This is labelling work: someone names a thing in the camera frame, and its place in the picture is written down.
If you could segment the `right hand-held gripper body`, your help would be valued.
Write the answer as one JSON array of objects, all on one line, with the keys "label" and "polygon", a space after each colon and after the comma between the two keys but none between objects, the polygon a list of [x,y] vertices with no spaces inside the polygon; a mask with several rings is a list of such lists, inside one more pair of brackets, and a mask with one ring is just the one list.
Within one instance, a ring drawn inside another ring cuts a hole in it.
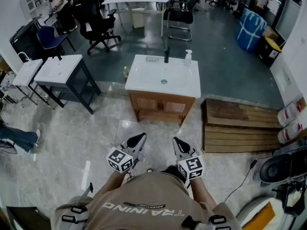
[{"label": "right hand-held gripper body", "polygon": [[192,180],[203,176],[204,163],[202,156],[198,152],[193,152],[185,159],[177,162],[178,170],[186,180]]}]

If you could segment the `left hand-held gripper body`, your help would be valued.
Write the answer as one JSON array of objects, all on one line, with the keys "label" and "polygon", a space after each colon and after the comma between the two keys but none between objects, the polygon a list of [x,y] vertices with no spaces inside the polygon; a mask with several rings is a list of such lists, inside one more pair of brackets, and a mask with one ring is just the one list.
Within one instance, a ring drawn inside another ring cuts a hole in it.
[{"label": "left hand-held gripper body", "polygon": [[140,146],[125,147],[120,144],[117,147],[113,147],[106,156],[108,165],[119,173],[124,173],[133,169],[139,161],[138,155],[140,152]]}]

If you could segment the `person's right forearm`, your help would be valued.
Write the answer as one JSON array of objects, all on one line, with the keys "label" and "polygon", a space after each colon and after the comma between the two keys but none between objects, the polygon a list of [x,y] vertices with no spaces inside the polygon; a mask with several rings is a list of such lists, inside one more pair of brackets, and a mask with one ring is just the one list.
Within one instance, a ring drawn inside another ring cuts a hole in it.
[{"label": "person's right forearm", "polygon": [[193,198],[196,202],[203,202],[208,205],[210,209],[216,207],[216,202],[206,189],[205,184],[200,177],[190,180],[189,183],[192,189]]}]

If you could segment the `person's left forearm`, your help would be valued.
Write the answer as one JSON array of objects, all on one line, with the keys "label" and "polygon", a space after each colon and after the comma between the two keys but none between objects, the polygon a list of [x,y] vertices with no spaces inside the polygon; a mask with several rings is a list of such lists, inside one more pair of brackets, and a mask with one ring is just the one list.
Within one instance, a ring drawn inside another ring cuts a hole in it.
[{"label": "person's left forearm", "polygon": [[130,175],[130,172],[126,171],[119,173],[118,171],[114,171],[108,178],[107,182],[103,185],[103,187],[94,195],[93,201],[113,201],[116,196],[115,193],[122,186],[123,181],[127,175]]}]

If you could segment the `clear soap dispenser bottle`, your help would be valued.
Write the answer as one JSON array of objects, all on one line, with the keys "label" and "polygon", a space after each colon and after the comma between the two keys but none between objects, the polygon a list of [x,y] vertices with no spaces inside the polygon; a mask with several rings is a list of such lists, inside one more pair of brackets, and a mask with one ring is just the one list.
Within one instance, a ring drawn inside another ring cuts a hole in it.
[{"label": "clear soap dispenser bottle", "polygon": [[192,57],[191,57],[191,54],[192,54],[192,50],[189,50],[187,49],[186,50],[186,56],[185,56],[185,59],[184,59],[184,65],[189,67],[191,65],[191,62],[192,62]]}]

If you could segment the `wooden sink cabinet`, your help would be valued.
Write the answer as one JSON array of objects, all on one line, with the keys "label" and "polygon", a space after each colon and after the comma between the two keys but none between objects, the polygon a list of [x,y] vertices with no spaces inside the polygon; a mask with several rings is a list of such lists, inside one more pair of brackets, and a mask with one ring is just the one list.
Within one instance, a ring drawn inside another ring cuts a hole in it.
[{"label": "wooden sink cabinet", "polygon": [[182,125],[196,98],[158,92],[128,91],[137,121],[149,119]]}]

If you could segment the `wooden slatted platform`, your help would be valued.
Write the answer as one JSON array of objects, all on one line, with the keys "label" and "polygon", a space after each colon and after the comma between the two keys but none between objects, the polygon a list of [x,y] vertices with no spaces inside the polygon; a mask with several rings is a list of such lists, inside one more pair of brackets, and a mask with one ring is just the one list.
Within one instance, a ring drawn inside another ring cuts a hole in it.
[{"label": "wooden slatted platform", "polygon": [[205,153],[261,152],[281,147],[276,110],[214,99],[205,99],[201,110]]}]

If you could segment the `white ceramic sink basin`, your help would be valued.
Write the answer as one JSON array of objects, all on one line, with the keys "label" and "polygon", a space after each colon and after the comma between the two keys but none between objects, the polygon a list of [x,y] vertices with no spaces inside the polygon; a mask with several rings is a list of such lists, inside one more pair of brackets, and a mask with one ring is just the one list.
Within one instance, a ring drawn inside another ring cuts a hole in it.
[{"label": "white ceramic sink basin", "polygon": [[130,68],[126,90],[158,92],[187,97],[201,97],[201,84],[198,62],[193,60],[189,67],[184,65],[184,59],[170,57],[164,63],[164,57],[158,62],[147,62],[147,55],[135,55]]}]

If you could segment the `orange envelope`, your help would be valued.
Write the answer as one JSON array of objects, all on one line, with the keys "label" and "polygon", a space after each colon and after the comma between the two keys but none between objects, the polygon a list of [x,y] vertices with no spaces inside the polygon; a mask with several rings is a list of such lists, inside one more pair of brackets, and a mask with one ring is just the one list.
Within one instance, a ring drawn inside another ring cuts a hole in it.
[{"label": "orange envelope", "polygon": [[242,227],[242,230],[263,230],[274,217],[275,212],[271,203],[268,202],[259,213]]}]

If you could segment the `white plastic jug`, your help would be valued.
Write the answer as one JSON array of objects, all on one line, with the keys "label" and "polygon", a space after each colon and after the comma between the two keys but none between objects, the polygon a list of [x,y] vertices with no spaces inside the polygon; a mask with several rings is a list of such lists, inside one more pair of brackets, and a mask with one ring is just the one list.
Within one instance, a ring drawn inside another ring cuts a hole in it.
[{"label": "white plastic jug", "polygon": [[301,101],[292,102],[278,112],[277,118],[281,127],[286,127],[289,123],[295,120],[301,111],[305,108],[305,104]]},{"label": "white plastic jug", "polygon": [[296,138],[303,130],[302,125],[297,119],[289,123],[278,133],[278,141],[280,144],[285,144]]}]

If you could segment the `white sink with white faucet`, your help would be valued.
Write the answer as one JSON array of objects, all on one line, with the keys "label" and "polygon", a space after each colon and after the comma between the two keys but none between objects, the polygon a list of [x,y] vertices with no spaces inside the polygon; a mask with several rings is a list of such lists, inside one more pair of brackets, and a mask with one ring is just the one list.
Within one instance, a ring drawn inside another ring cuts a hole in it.
[{"label": "white sink with white faucet", "polygon": [[42,59],[25,62],[13,80],[12,85],[28,86],[42,64]]}]

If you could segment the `black and yellow box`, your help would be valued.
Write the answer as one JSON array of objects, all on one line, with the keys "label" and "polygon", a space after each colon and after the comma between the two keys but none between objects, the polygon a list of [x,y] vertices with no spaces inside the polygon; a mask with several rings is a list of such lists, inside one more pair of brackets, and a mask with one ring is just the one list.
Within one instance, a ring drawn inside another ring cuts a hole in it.
[{"label": "black and yellow box", "polygon": [[277,56],[282,52],[275,41],[268,37],[262,36],[255,46],[255,53],[261,59],[261,61],[268,67],[270,67]]}]

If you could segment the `blue plastic chair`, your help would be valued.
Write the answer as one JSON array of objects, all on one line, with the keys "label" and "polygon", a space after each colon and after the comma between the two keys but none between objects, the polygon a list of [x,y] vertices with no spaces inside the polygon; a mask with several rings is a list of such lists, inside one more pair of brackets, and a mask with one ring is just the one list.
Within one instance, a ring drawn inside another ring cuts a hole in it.
[{"label": "blue plastic chair", "polygon": [[55,28],[52,26],[42,26],[37,31],[36,36],[44,50],[49,52],[52,57],[64,55],[65,52],[61,44],[67,40],[73,51],[75,51],[66,34],[55,36],[54,32]]}]

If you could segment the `white curved faucet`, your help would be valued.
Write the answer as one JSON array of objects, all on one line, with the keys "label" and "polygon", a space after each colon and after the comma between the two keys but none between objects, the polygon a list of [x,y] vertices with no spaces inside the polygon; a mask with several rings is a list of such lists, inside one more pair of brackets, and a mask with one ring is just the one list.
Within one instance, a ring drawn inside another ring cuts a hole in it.
[{"label": "white curved faucet", "polygon": [[27,62],[31,62],[31,61],[32,61],[32,60],[30,59],[30,57],[29,57],[25,52],[19,52],[17,55],[18,55],[18,56],[24,55],[24,58],[25,58],[25,60],[26,60]]}]

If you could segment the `black desk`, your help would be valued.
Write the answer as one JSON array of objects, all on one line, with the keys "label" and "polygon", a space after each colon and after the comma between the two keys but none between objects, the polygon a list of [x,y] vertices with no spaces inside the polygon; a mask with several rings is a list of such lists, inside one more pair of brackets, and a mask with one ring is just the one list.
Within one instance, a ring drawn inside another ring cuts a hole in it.
[{"label": "black desk", "polygon": [[41,25],[38,22],[39,17],[35,17],[28,24],[22,26],[11,38],[10,43],[16,53],[24,52],[32,59],[47,60],[47,51],[42,47],[36,33]]}]

